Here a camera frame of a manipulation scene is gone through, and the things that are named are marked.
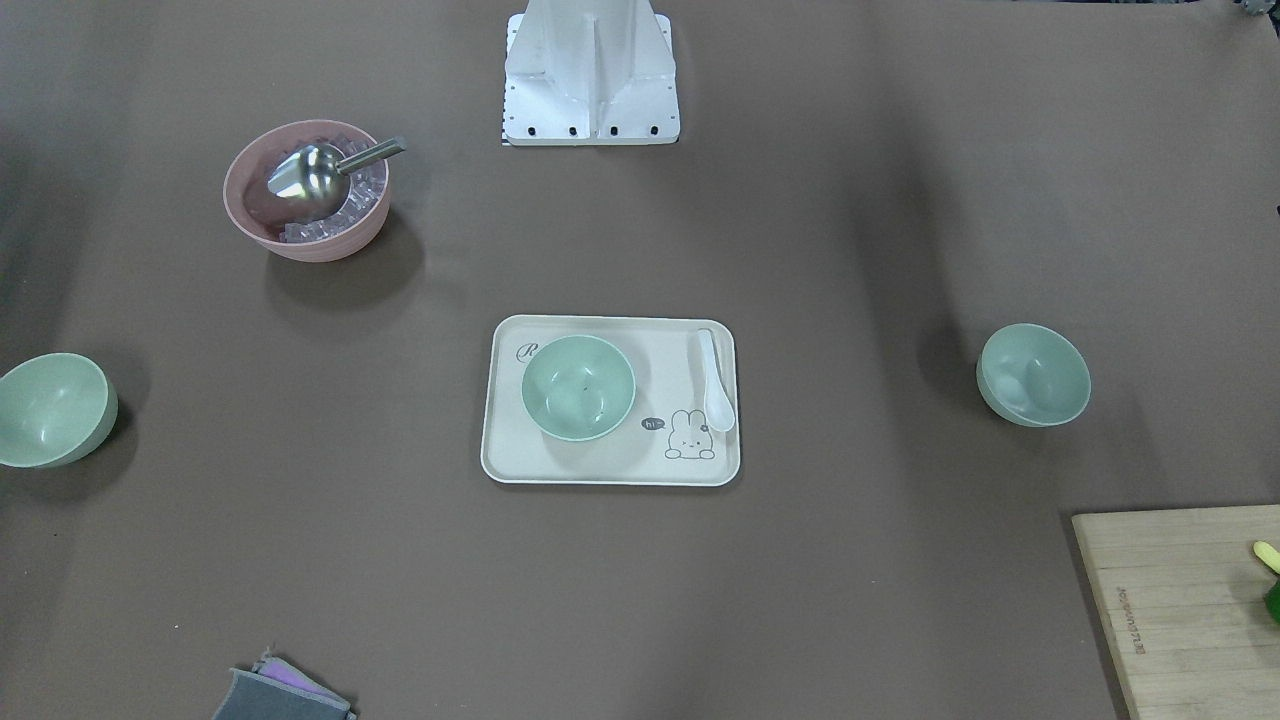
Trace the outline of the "green bowl robot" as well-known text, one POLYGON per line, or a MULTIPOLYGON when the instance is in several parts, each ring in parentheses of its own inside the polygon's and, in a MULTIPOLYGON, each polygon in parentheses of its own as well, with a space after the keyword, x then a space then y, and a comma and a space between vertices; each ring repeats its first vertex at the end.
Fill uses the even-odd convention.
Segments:
POLYGON ((975 380, 993 413, 1029 428, 1074 421, 1092 396, 1091 373, 1078 348, 1032 323, 1002 327, 986 341, 975 380))
POLYGON ((32 357, 1 378, 1 462, 56 468, 95 451, 118 416, 116 389, 78 354, 32 357))

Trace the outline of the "green bowl on tray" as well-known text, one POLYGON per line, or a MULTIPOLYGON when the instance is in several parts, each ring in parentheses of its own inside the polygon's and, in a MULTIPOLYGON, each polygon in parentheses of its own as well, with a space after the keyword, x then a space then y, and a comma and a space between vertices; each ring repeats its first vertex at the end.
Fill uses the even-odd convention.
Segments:
POLYGON ((632 411, 637 379, 630 359, 593 334, 541 346, 521 379, 524 409, 547 436, 567 442, 603 438, 632 411))

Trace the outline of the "cream rabbit tray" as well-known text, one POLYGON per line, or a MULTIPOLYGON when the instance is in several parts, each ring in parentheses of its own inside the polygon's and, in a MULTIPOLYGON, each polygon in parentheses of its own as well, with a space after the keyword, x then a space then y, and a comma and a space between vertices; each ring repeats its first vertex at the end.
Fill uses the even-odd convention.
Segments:
POLYGON ((721 384, 739 401, 736 347, 712 319, 517 314, 500 322, 483 420, 480 462, 500 483, 717 487, 741 466, 740 429, 707 420, 705 372, 698 340, 714 340, 721 384), (626 419, 598 439, 556 438, 530 418, 521 393, 525 370, 548 343, 590 334, 611 342, 636 372, 626 419))

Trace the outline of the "white ceramic spoon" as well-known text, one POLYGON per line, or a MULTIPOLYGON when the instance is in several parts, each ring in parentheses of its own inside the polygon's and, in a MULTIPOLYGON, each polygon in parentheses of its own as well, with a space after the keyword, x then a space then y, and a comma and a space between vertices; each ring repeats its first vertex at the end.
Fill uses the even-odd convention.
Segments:
POLYGON ((713 430, 728 433, 735 428, 737 416, 721 379, 714 336, 710 329, 700 328, 696 338, 704 369, 703 411, 707 424, 713 430))

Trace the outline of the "clear ice cubes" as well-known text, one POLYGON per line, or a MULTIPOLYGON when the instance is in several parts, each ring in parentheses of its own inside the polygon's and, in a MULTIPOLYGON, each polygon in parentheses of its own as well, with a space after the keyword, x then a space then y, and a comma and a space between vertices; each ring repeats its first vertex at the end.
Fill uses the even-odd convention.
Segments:
MULTIPOLYGON (((349 142, 347 141, 347 138, 342 137, 334 140, 317 138, 307 143, 312 142, 332 143, 347 156, 375 145, 375 143, 370 145, 361 142, 349 142)), ((328 240, 334 234, 338 234, 342 231, 347 231, 348 228, 355 225, 358 220, 361 220, 365 215, 369 214, 369 211, 372 209, 372 206, 383 195, 383 190, 385 186, 385 169, 381 165, 384 161, 385 160, 381 160, 370 167, 365 167, 364 169, 357 170, 349 177, 351 179, 349 197, 346 200, 346 202, 335 214, 310 223, 280 224, 282 225, 280 241, 285 243, 303 243, 319 240, 328 240)))

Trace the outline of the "metal scoop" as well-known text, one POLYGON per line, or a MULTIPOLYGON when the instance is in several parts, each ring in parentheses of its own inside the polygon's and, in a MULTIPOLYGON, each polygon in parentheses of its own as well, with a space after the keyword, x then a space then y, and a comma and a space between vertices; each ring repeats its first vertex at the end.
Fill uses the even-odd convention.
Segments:
POLYGON ((349 197, 349 177, 407 149, 402 137, 344 155, 326 142, 306 143, 265 178, 268 215, 279 224, 310 223, 335 214, 349 197))

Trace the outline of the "pink bowl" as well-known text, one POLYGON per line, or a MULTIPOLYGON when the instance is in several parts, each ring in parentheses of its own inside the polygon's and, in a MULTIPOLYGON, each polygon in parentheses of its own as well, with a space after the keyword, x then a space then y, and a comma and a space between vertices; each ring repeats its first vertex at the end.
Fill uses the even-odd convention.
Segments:
POLYGON ((244 146, 228 168, 223 182, 223 205, 230 223, 242 234, 283 258, 303 263, 329 263, 360 251, 381 231, 390 214, 388 161, 355 173, 351 193, 340 210, 307 224, 270 227, 253 218, 244 205, 244 191, 262 182, 296 149, 307 142, 329 142, 346 154, 375 145, 375 138, 340 120, 297 120, 260 135, 244 146))

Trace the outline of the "purple cloth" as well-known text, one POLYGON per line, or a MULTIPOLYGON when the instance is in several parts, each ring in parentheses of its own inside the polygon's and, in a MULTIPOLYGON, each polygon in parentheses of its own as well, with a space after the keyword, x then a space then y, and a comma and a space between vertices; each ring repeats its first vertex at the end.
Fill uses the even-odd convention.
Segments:
POLYGON ((349 705, 349 701, 343 698, 340 694, 337 694, 334 691, 330 691, 319 682, 315 682, 301 669, 283 657, 275 656, 270 650, 265 651, 259 657, 259 660, 252 665, 251 671, 259 674, 260 676, 265 676, 284 685, 296 688, 297 691, 323 696, 334 703, 349 705))

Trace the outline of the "grey cloth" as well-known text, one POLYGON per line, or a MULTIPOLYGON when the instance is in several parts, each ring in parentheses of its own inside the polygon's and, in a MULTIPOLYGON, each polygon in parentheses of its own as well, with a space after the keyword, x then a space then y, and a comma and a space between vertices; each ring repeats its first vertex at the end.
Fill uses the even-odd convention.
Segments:
POLYGON ((230 673, 230 688, 212 719, 357 719, 344 700, 257 673, 230 673))

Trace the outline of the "wooden cutting board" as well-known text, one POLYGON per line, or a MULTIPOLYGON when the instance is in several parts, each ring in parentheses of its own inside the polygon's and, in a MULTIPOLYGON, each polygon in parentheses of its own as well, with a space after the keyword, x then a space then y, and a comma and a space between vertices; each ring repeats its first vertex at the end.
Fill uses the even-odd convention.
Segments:
POLYGON ((1275 719, 1274 505, 1085 512, 1071 520, 1133 719, 1275 719))

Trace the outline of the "yellow plastic knife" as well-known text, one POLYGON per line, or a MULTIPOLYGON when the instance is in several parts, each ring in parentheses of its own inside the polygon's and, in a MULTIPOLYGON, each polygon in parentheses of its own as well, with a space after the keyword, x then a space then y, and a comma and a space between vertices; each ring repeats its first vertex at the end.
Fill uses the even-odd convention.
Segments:
POLYGON ((1280 552, 1275 546, 1258 539, 1252 543, 1252 552, 1266 568, 1280 574, 1280 552))

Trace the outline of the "green lime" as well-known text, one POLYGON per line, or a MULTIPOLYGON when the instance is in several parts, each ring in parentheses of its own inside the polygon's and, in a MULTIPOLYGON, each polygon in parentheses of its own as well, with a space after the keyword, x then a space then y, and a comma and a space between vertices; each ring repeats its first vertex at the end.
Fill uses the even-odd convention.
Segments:
POLYGON ((1280 623, 1280 580, 1275 580, 1275 583, 1268 588, 1267 593, 1263 597, 1263 606, 1265 606, 1268 616, 1276 624, 1279 624, 1280 623))

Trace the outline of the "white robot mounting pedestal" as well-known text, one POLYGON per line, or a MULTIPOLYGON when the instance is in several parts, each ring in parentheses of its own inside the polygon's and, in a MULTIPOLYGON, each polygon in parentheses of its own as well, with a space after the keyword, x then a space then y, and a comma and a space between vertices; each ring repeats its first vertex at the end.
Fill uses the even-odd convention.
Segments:
POLYGON ((530 1, 506 26, 502 140, 516 147, 678 141, 672 24, 649 1, 530 1))

